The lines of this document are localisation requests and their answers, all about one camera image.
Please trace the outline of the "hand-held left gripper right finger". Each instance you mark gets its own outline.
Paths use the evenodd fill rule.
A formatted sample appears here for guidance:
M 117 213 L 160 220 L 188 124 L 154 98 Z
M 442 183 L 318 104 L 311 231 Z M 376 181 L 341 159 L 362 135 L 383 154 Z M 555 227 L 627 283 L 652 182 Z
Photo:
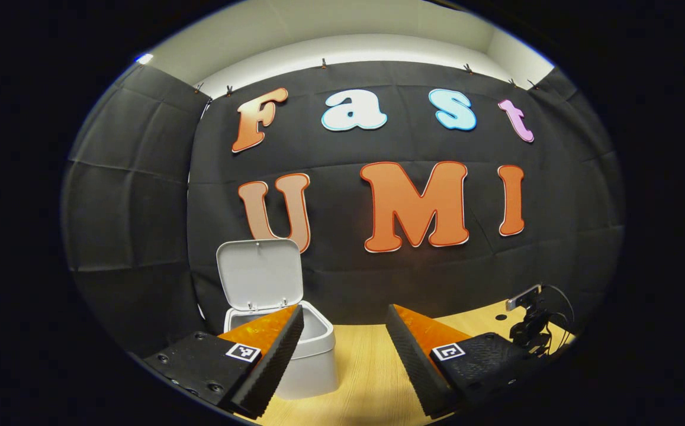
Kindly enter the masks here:
M 430 418 L 473 409 L 520 386 L 542 359 L 494 333 L 469 336 L 396 304 L 385 327 Z

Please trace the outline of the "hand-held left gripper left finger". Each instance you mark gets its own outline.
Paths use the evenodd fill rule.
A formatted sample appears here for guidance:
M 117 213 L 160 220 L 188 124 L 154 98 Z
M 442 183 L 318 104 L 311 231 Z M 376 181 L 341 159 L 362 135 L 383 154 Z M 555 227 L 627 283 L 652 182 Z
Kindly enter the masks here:
M 179 390 L 250 419 L 274 396 L 304 329 L 302 308 L 280 308 L 218 336 L 202 331 L 143 359 Z

